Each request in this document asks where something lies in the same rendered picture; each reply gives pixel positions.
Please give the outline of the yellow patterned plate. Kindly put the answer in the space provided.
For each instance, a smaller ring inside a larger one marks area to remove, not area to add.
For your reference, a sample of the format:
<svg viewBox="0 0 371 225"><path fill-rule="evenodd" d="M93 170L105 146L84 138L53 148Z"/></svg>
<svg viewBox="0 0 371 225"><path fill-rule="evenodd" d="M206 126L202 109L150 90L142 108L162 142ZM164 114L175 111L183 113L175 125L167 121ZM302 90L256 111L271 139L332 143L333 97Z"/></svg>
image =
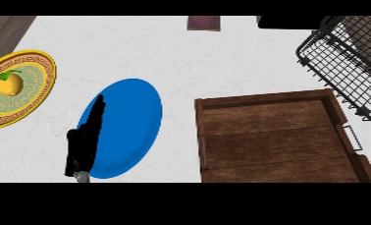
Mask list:
<svg viewBox="0 0 371 225"><path fill-rule="evenodd" d="M24 89L15 96L0 93L0 128L21 121L40 107L56 79L52 57L40 50L24 50L0 57L0 74L21 71Z"/></svg>

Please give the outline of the dark wooden cabinet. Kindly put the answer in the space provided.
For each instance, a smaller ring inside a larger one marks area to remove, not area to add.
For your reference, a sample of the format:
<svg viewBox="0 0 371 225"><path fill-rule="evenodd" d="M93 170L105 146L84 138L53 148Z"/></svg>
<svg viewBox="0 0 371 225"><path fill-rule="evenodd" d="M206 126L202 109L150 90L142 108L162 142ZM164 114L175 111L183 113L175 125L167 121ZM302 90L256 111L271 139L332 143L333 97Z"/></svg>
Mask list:
<svg viewBox="0 0 371 225"><path fill-rule="evenodd" d="M0 57L14 52L36 16L0 16Z"/></svg>

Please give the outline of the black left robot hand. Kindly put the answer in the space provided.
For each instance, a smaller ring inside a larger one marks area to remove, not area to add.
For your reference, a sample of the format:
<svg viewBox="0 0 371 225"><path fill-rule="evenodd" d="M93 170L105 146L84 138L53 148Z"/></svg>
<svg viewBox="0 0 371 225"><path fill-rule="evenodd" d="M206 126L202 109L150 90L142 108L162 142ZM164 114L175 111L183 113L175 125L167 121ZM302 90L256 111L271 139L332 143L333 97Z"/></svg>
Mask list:
<svg viewBox="0 0 371 225"><path fill-rule="evenodd" d="M90 172L97 153L97 143L102 131L105 97L97 96L86 123L67 132L67 163L65 176L72 177L80 172Z"/></svg>

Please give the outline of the maroon flat block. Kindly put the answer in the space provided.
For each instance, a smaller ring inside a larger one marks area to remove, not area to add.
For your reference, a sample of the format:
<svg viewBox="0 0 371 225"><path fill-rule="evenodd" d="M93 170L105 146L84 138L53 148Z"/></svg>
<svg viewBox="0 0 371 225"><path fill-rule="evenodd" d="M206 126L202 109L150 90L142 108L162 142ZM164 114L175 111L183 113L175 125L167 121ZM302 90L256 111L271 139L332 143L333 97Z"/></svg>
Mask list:
<svg viewBox="0 0 371 225"><path fill-rule="evenodd" d="M189 30L221 30L221 17L220 16L190 16L187 21Z"/></svg>

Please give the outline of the blue oval plate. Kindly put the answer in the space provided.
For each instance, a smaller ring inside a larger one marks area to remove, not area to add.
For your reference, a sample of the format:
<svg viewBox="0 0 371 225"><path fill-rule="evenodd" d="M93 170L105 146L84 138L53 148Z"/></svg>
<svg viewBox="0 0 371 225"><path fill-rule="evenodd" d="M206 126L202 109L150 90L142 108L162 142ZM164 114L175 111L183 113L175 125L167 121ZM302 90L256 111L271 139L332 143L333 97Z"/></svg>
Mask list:
<svg viewBox="0 0 371 225"><path fill-rule="evenodd" d="M97 154L90 176L111 179L140 163L153 145L162 121L161 96L142 79L125 79L102 91L106 103Z"/></svg>

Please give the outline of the brown wooden tray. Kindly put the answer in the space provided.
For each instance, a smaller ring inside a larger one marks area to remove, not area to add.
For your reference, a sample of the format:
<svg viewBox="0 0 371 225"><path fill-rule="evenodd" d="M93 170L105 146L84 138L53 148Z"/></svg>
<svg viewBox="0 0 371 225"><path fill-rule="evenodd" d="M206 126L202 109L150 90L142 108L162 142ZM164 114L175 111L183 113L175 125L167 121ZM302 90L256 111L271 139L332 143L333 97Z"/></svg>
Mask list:
<svg viewBox="0 0 371 225"><path fill-rule="evenodd" d="M329 89L195 102L205 183L371 183Z"/></svg>

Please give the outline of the yellow fruit with green leaf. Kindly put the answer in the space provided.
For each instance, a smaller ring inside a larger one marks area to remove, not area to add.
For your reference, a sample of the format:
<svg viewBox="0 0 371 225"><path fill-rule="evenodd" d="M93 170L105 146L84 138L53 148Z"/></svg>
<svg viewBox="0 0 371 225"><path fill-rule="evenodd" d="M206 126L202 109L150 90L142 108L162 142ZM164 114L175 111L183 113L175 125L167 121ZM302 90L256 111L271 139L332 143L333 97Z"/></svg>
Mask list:
<svg viewBox="0 0 371 225"><path fill-rule="evenodd" d="M0 93L6 96L15 96L24 89L24 80L21 71L11 70L0 74Z"/></svg>

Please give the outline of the black appliance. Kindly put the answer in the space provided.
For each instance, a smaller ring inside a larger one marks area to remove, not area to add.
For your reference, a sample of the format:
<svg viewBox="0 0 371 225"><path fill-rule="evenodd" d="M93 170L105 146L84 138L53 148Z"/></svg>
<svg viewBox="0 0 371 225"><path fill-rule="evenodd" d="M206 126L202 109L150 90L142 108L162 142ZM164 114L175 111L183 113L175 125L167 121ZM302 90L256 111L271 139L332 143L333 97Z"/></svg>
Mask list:
<svg viewBox="0 0 371 225"><path fill-rule="evenodd" d="M317 29L324 16L258 16L258 27L270 29Z"/></svg>

